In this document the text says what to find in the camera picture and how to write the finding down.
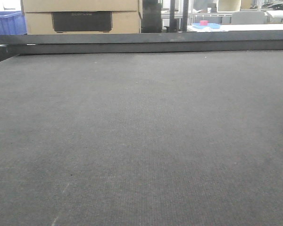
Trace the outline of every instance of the white wall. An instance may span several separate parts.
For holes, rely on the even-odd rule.
[[[20,0],[0,0],[0,11],[4,8],[14,8],[15,10],[21,10]]]
[[[175,0],[175,8],[178,8],[180,0]],[[170,8],[171,0],[164,0],[162,8]]]

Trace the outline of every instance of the metal pole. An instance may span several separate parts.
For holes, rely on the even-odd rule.
[[[176,30],[176,21],[175,21],[175,0],[171,0],[170,3],[170,25],[169,32],[175,32]]]
[[[188,14],[189,14],[189,0],[183,0],[183,21],[182,21],[182,27],[181,27],[181,30],[183,32],[187,31]]]
[[[261,11],[262,9],[262,0],[257,0],[257,7],[258,7],[258,11]]]
[[[194,23],[194,13],[193,13],[193,9],[194,9],[194,0],[190,0],[191,1],[191,15],[190,15],[190,25],[192,25]]]

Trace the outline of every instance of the black metal beam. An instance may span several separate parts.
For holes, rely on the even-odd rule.
[[[283,40],[140,44],[53,44],[0,46],[0,60],[18,54],[163,53],[234,50],[283,50]]]
[[[188,26],[188,14],[189,14],[189,0],[183,0],[183,20],[182,20],[182,32],[187,31]]]
[[[0,44],[130,44],[203,41],[283,40],[283,31],[185,32],[143,34],[2,35]]]
[[[176,20],[175,20],[175,0],[170,2],[170,25],[169,32],[176,32]]]

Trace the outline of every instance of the pink object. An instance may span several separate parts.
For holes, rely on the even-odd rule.
[[[208,21],[207,20],[200,20],[199,25],[200,26],[206,26],[206,25],[208,25]]]

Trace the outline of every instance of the office chair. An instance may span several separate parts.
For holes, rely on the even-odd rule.
[[[266,17],[260,11],[233,12],[231,24],[264,24]]]

